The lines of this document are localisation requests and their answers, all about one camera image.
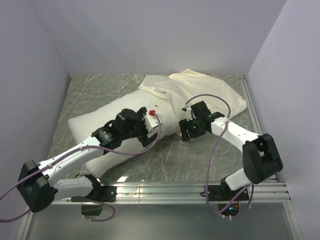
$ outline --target table surface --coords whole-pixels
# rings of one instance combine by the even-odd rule
[[[243,98],[243,75],[211,74],[224,80]],[[97,110],[115,99],[134,92],[146,74],[75,74],[71,82],[53,137],[49,158],[74,147],[76,142],[68,126],[68,119]],[[254,132],[253,120],[248,108],[235,116],[232,121]],[[207,133],[182,142],[176,135],[165,136],[150,151],[134,156],[108,170],[101,178],[108,182],[184,182],[204,181],[209,155],[217,136]],[[220,179],[242,168],[242,153],[232,144],[222,139],[213,155],[210,180]],[[66,178],[76,174],[89,173],[83,165]]]

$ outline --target purple cable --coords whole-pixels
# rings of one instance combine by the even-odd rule
[[[160,139],[160,135],[161,135],[161,124],[160,124],[160,118],[158,117],[157,114],[154,114],[155,118],[157,119],[158,121],[158,132],[157,132],[157,136],[154,140],[154,142],[148,146],[146,149],[142,150],[142,151],[139,151],[139,152],[132,152],[132,153],[128,153],[128,152],[122,152],[122,151],[117,151],[117,150],[113,150],[113,149],[109,149],[109,148],[106,148],[106,147],[102,147],[102,146],[94,146],[94,145],[89,145],[89,146],[84,146],[82,149],[102,149],[104,151],[108,151],[108,152],[111,152],[111,153],[115,153],[115,154],[121,154],[121,155],[129,155],[129,156],[132,156],[132,155],[140,155],[140,154],[144,154],[145,152],[147,152],[149,149],[151,149],[154,145],[156,145],[156,143],[159,141]],[[62,161],[63,159],[65,159],[66,157],[70,156],[71,154],[74,154],[78,151],[82,151],[80,148],[76,148],[76,149],[73,149],[69,152],[67,152],[66,154],[62,155],[61,157],[59,157],[58,159],[56,159],[55,161],[53,161],[51,163],[52,166],[56,165],[57,163],[59,163],[60,161]],[[24,183],[25,181],[27,181],[28,179],[32,178],[33,176],[45,171],[49,169],[49,166],[45,166],[44,168],[41,168],[37,171],[35,171],[34,173],[26,176],[25,178],[21,179],[20,181],[18,181],[17,183],[15,183],[12,187],[10,187],[7,191],[5,191],[5,193],[3,195],[0,196],[0,202],[1,200],[8,194],[10,193],[13,189],[15,189],[18,185]],[[87,199],[88,201],[90,202],[93,202],[93,203],[97,203],[97,204],[101,204],[101,205],[105,205],[105,206],[108,206],[110,207],[112,210],[113,210],[113,214],[106,218],[106,219],[101,219],[101,220],[95,220],[95,219],[92,219],[91,221],[93,222],[103,222],[103,221],[107,221],[107,220],[110,220],[115,214],[116,214],[116,209],[105,203],[105,202],[99,202],[99,201],[93,201],[93,200],[90,200],[90,199]],[[14,218],[10,218],[10,219],[0,219],[0,223],[10,223],[10,222],[14,222],[20,218],[22,218],[24,215],[28,214],[30,212],[30,209],[28,209],[27,211],[25,211],[24,213],[20,214],[19,216],[16,216]]]
[[[212,213],[212,214],[214,214],[214,215],[220,215],[221,213],[223,213],[223,212],[233,203],[234,200],[237,199],[237,197],[240,196],[240,194],[242,194],[242,193],[249,187],[249,185],[243,187],[243,188],[229,201],[229,203],[228,203],[224,208],[222,208],[222,209],[219,210],[219,211],[213,211],[213,210],[212,210],[212,208],[211,208],[211,206],[210,206],[210,203],[209,203],[209,190],[208,190],[208,188],[209,188],[209,177],[210,177],[210,166],[211,166],[211,163],[212,163],[212,158],[213,158],[213,155],[214,155],[214,151],[215,151],[215,149],[216,149],[219,141],[222,139],[223,135],[224,135],[225,132],[228,130],[228,125],[229,125],[229,121],[228,121],[228,120],[229,120],[230,115],[231,115],[231,108],[230,108],[230,105],[229,105],[223,98],[221,98],[221,97],[219,97],[219,96],[216,96],[216,95],[213,95],[213,94],[208,94],[208,93],[199,94],[199,95],[196,95],[196,96],[190,98],[190,99],[185,103],[185,105],[187,105],[188,103],[190,103],[193,99],[198,98],[198,97],[203,97],[203,96],[209,96],[209,97],[213,97],[213,98],[219,99],[219,100],[221,100],[222,102],[224,102],[225,105],[226,105],[227,108],[228,108],[228,114],[227,114],[227,116],[226,116],[227,121],[225,121],[225,127],[224,127],[223,131],[220,133],[220,135],[218,136],[218,138],[216,139],[216,141],[215,141],[215,143],[214,143],[214,145],[213,145],[213,147],[212,147],[212,150],[211,150],[211,154],[210,154],[210,158],[209,158],[209,162],[208,162],[208,167],[207,167],[207,169],[206,169],[205,185],[204,185],[205,202],[206,202],[206,205],[207,205],[207,207],[208,207],[208,209],[209,209],[209,212]],[[234,217],[232,217],[232,218],[236,218],[236,217],[240,216],[244,211],[246,211],[246,210],[249,208],[249,206],[250,206],[250,204],[251,204],[251,202],[252,202],[253,195],[254,195],[254,185],[252,185],[250,199],[249,199],[246,207],[244,208],[244,210],[243,210],[241,213],[237,214],[236,216],[234,216]]]

